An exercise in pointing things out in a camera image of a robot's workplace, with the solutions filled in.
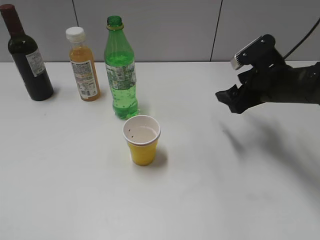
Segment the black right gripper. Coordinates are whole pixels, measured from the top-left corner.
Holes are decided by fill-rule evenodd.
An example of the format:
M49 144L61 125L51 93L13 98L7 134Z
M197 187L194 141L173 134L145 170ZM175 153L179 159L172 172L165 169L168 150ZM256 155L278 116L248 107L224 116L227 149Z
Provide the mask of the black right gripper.
M253 68L237 75L240 88L233 85L215 93L232 113L242 114L260 103L312 103L313 67L292 67L275 49L261 56Z

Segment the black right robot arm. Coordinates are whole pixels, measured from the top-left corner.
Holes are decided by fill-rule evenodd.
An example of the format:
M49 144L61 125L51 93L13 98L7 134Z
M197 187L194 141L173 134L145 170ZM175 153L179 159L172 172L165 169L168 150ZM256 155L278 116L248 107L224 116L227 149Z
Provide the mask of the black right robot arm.
M320 103L319 62L294 68L273 49L250 64L250 70L238 74L240 87L215 93L232 113L241 114L264 103Z

